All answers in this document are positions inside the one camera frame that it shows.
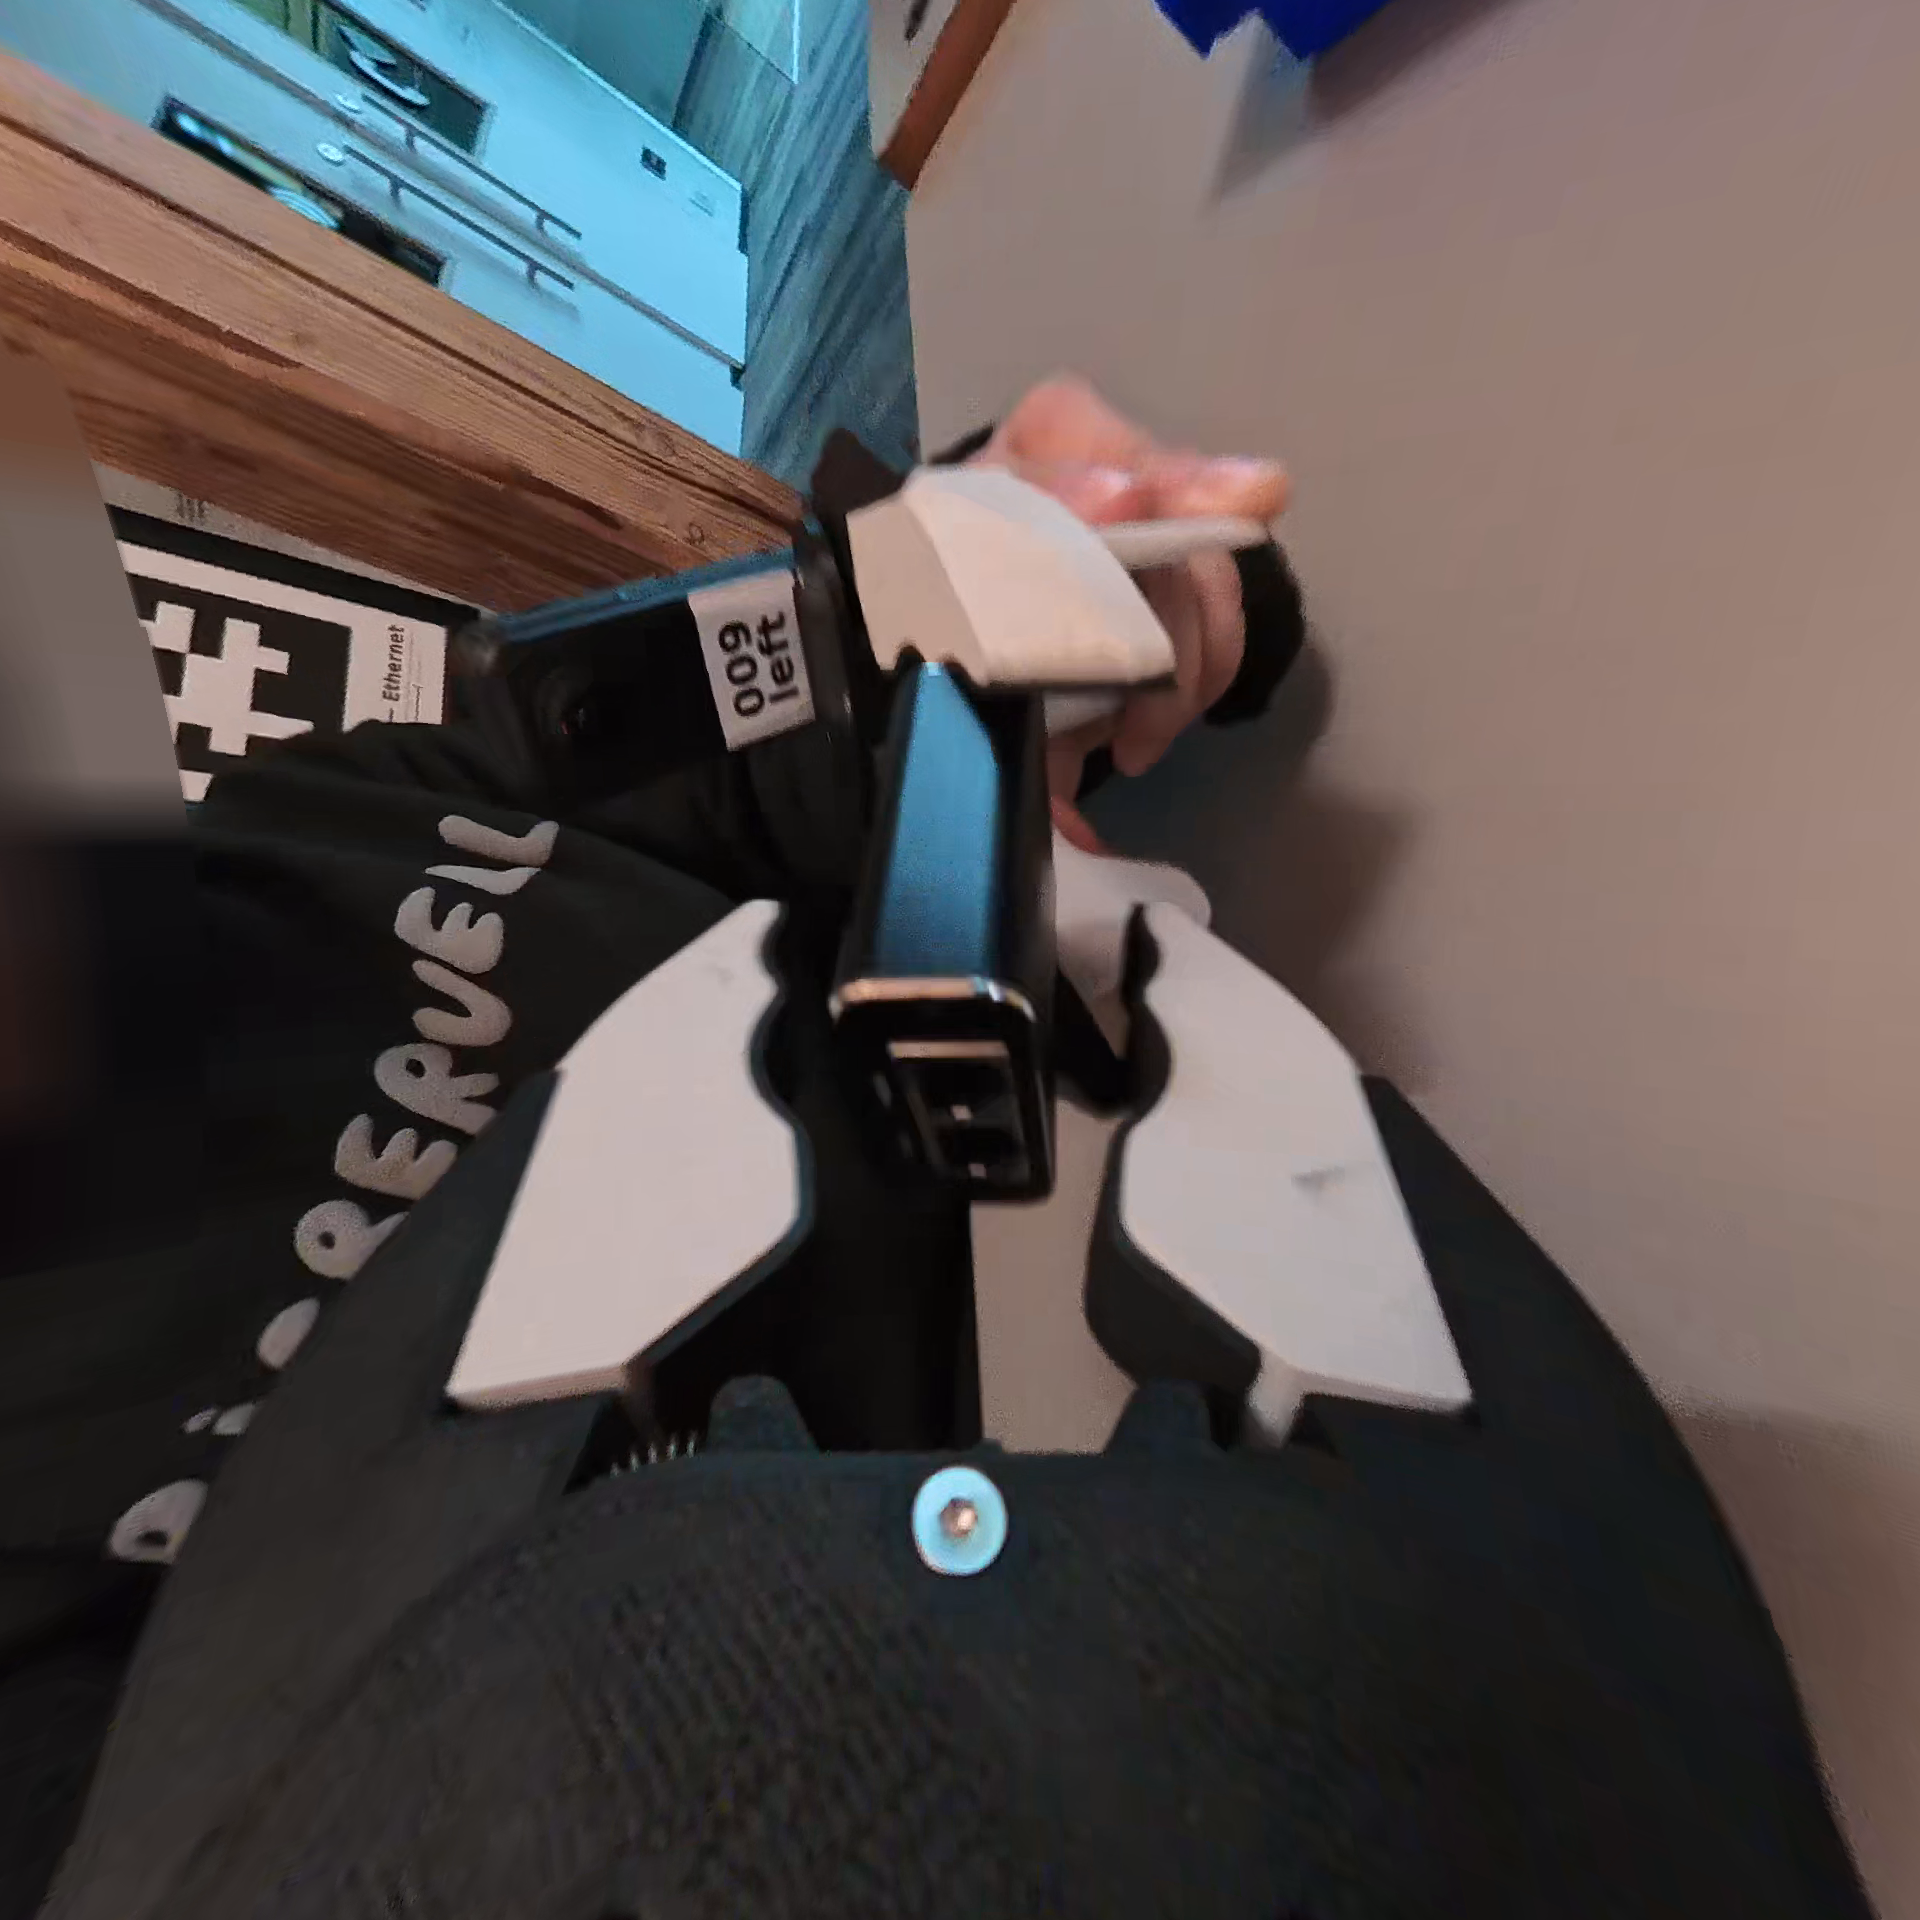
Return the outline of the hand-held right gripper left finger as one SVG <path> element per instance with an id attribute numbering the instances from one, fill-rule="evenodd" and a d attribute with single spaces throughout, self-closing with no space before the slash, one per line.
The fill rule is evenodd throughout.
<path id="1" fill-rule="evenodd" d="M 569 1048 L 446 1379 L 463 1411 L 650 1400 L 797 1247 L 809 1150 L 763 1083 L 781 907 L 735 907 Z"/>

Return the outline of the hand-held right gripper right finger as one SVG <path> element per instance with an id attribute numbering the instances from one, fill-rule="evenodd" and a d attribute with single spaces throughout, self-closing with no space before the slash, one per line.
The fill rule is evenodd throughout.
<path id="1" fill-rule="evenodd" d="M 1455 1418 L 1472 1386 L 1359 1071 L 1171 904 L 1126 927 L 1134 1102 L 1102 1174 L 1085 1320 L 1134 1383 L 1194 1386 L 1278 1448 L 1309 1400 Z"/>

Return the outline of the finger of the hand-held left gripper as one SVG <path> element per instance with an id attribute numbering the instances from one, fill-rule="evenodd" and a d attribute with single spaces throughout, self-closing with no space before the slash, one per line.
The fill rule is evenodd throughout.
<path id="1" fill-rule="evenodd" d="M 1178 907 L 1211 923 L 1211 904 L 1186 873 L 1161 862 L 1085 852 L 1066 836 L 1050 841 L 1050 900 L 1062 982 L 1087 1009 L 1110 1049 L 1129 1049 L 1130 1017 L 1121 1001 L 1126 940 L 1142 906 Z"/>

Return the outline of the black network splitter box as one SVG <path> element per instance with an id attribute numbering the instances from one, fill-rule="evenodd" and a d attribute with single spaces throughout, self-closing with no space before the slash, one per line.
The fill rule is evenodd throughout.
<path id="1" fill-rule="evenodd" d="M 1055 990 L 1042 699 L 911 663 L 827 996 L 878 1152 L 970 1202 L 1048 1195 Z"/>

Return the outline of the blue plastic bin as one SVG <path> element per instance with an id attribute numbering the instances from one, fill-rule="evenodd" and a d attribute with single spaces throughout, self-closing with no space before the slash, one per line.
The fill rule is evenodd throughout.
<path id="1" fill-rule="evenodd" d="M 1240 24 L 1256 18 L 1295 63 L 1334 51 L 1386 7 L 1390 2 L 1157 2 L 1166 24 L 1199 58 L 1211 58 Z"/>

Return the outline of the grey desk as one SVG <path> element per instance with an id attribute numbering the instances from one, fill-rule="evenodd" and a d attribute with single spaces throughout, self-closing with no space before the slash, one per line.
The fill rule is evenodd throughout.
<path id="1" fill-rule="evenodd" d="M 1285 462 L 1330 684 L 1102 807 L 1680 1416 L 1915 1915 L 1915 6 L 1017 6 L 906 209 L 942 442 Z"/>

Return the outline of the person's left hand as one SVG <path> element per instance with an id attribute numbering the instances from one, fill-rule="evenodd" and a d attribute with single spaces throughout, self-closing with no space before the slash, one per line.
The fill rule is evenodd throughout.
<path id="1" fill-rule="evenodd" d="M 1162 443 L 1079 376 L 1053 376 L 1022 395 L 970 462 L 1017 474 L 1090 523 L 1248 519 L 1271 529 L 1289 502 L 1282 466 Z M 1142 595 L 1169 636 L 1171 682 L 1046 746 L 1050 825 L 1091 858 L 1109 850 L 1079 807 L 1087 760 L 1109 755 L 1121 777 L 1147 772 L 1229 694 L 1246 659 L 1240 578 L 1225 548 L 1147 571 Z"/>

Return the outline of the person's black hoodie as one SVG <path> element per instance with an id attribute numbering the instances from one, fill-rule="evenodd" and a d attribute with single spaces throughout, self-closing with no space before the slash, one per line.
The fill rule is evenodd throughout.
<path id="1" fill-rule="evenodd" d="M 301 738 L 103 876 L 110 1011 L 163 1071 L 35 1202 L 5 1160 L 5 1698 L 112 1696 L 160 1569 L 309 1321 L 535 1072 L 734 906 L 835 879 L 806 728 L 574 772 L 496 689 Z"/>

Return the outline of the black white tag sign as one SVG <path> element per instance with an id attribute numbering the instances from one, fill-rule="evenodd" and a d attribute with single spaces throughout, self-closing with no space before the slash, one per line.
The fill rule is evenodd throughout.
<path id="1" fill-rule="evenodd" d="M 170 519 L 106 510 L 187 806 L 301 737 L 441 723 L 475 610 Z"/>

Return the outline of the white cabinet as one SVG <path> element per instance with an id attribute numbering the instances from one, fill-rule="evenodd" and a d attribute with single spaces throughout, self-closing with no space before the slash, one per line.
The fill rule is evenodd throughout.
<path id="1" fill-rule="evenodd" d="M 739 185 L 511 6 L 146 6 L 326 122 L 321 172 L 453 228 L 511 327 L 738 454 Z"/>

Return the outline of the wooden post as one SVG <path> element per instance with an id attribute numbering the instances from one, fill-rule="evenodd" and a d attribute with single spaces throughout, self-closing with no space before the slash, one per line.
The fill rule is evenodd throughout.
<path id="1" fill-rule="evenodd" d="M 2 59 L 2 332 L 103 466 L 477 609 L 784 547 L 799 496 Z"/>

